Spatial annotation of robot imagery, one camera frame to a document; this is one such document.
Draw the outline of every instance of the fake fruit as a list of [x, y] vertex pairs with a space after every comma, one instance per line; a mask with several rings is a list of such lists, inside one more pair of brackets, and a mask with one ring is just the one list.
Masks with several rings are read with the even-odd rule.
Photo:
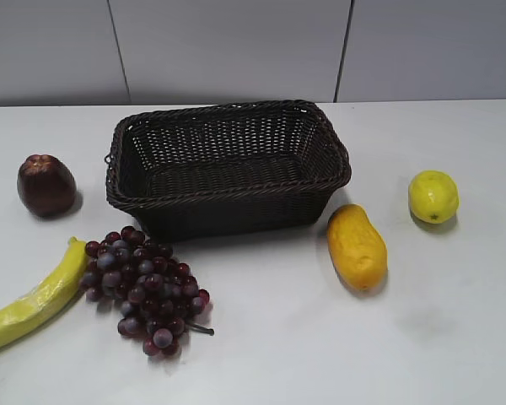
[[172, 253], [172, 246], [147, 240], [132, 226], [86, 244], [91, 258], [79, 288], [86, 291], [88, 301], [104, 295], [121, 301], [124, 318], [118, 332], [125, 338], [144, 337], [147, 356], [176, 354], [178, 339], [188, 330], [214, 334], [213, 329], [193, 323], [206, 310], [210, 294], [199, 289], [190, 267], [178, 263]]
[[36, 329], [77, 293], [88, 261], [84, 245], [81, 240], [71, 238], [57, 268], [33, 291], [0, 310], [0, 347]]
[[19, 168], [17, 191], [25, 207], [39, 217], [65, 213], [77, 197], [73, 175], [49, 154], [32, 154], [26, 159]]
[[412, 179], [408, 202], [417, 218], [430, 224], [442, 224], [453, 217], [459, 207], [457, 186], [449, 175], [426, 170]]
[[328, 248], [337, 272], [354, 289], [376, 287], [388, 271], [386, 245], [358, 205], [345, 205], [332, 215]]

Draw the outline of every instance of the bunch of grapes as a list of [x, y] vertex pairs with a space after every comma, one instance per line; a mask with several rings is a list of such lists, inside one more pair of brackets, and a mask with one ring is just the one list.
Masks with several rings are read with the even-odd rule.
[[146, 355], [175, 354], [178, 338], [188, 328], [213, 335], [213, 329], [193, 323], [210, 294], [199, 289], [187, 264], [172, 257], [171, 245], [146, 239], [142, 231], [127, 226], [101, 242], [88, 242], [85, 250], [90, 259], [80, 289], [90, 301], [104, 296], [119, 300], [124, 318], [118, 332], [144, 336]]

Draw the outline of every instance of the wicker basket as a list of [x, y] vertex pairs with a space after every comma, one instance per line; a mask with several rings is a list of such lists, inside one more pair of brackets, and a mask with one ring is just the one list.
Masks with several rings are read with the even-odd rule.
[[314, 223], [348, 183], [348, 154], [302, 100], [155, 111], [123, 119], [107, 201], [168, 242]]

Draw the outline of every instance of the white table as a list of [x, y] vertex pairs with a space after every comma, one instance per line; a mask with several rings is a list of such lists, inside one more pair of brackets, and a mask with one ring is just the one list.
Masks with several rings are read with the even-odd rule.
[[[213, 337], [152, 362], [84, 299], [0, 351], [0, 404], [506, 405], [506, 100], [320, 105], [353, 178], [308, 229], [176, 247], [213, 297]], [[105, 201], [115, 124], [152, 106], [0, 108], [0, 308], [62, 258], [71, 235], [102, 239], [132, 220]], [[41, 222], [16, 191], [29, 154], [62, 159], [84, 195]], [[450, 173], [458, 222], [432, 233], [407, 209], [420, 170]], [[338, 282], [323, 229], [346, 199], [384, 236], [389, 281], [359, 299]]]

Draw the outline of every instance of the dark red apple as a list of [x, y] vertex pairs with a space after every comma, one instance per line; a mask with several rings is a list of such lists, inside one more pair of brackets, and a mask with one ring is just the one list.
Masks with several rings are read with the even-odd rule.
[[75, 203], [77, 186], [71, 171], [49, 154], [32, 154], [19, 168], [17, 191], [38, 217], [65, 213]]

